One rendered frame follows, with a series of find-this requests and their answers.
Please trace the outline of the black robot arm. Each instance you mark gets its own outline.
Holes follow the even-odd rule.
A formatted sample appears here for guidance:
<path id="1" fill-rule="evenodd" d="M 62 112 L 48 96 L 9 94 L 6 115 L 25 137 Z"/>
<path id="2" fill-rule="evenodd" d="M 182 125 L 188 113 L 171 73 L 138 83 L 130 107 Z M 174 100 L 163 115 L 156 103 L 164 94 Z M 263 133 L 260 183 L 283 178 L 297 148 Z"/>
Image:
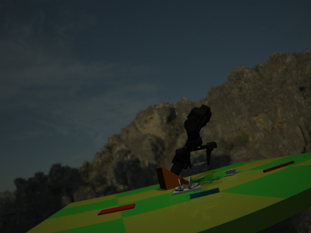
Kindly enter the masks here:
<path id="1" fill-rule="evenodd" d="M 212 114 L 210 111 L 210 107 L 208 107 L 207 105 L 202 104 L 200 108 L 192 108 L 187 116 L 188 119 L 184 122 L 184 127 L 187 130 L 187 135 L 192 133 L 199 133 L 200 130 L 209 122 L 211 115 Z M 191 138 L 190 136 L 188 136 L 188 139 L 184 147 L 182 148 L 186 148 L 188 150 L 197 149 L 199 145 L 202 145 L 202 143 L 203 141 L 201 136 L 198 137 L 198 135 L 195 135 L 195 138 Z M 177 176 L 180 175 L 183 168 L 188 168 L 188 163 L 180 155 L 175 154 L 172 163 L 174 163 L 174 165 L 170 171 Z"/>

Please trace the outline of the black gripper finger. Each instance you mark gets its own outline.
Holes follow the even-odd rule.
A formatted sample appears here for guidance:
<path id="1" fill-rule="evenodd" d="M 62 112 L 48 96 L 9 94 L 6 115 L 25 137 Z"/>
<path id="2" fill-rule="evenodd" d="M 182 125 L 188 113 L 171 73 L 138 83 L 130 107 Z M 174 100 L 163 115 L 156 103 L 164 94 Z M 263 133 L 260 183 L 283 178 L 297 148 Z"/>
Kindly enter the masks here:
<path id="1" fill-rule="evenodd" d="M 184 154 L 184 155 L 180 155 L 180 156 L 182 156 L 186 160 L 186 162 L 188 163 L 189 167 L 192 168 L 189 155 Z"/>
<path id="2" fill-rule="evenodd" d="M 213 150 L 213 149 L 212 149 Z M 207 153 L 207 165 L 209 166 L 209 159 L 210 159 L 210 154 L 212 150 L 206 150 Z"/>

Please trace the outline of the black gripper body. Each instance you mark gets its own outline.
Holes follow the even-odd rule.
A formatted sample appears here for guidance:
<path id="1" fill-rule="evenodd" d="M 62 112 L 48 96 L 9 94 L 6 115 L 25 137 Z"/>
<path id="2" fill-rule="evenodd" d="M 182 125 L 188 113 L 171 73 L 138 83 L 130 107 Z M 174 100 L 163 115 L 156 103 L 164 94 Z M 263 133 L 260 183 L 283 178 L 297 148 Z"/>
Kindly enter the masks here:
<path id="1" fill-rule="evenodd" d="M 190 136 L 191 138 L 195 138 L 195 135 L 198 135 L 198 137 L 200 137 L 199 133 L 192 133 L 189 134 L 188 136 Z M 186 148 L 180 148 L 180 149 L 176 149 L 176 155 L 184 155 L 187 154 L 187 152 L 191 152 L 191 151 L 196 151 L 196 150 L 203 150 L 203 149 L 207 149 L 207 150 L 212 150 L 214 148 L 217 148 L 217 145 L 215 142 L 209 142 L 206 145 L 199 145 L 200 148 L 197 149 L 186 149 Z"/>

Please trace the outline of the teal rectangular bar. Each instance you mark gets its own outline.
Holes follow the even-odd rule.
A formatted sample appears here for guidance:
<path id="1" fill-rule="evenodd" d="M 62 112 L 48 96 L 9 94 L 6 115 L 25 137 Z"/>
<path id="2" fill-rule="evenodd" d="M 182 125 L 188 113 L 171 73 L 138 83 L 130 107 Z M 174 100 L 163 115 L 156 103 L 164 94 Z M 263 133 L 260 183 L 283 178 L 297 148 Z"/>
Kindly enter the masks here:
<path id="1" fill-rule="evenodd" d="M 219 188 L 216 187 L 214 189 L 201 191 L 201 192 L 197 192 L 197 193 L 192 193 L 192 194 L 190 194 L 190 199 L 203 197 L 203 196 L 207 196 L 207 195 L 211 195 L 211 194 L 219 193 L 219 192 L 220 192 Z"/>

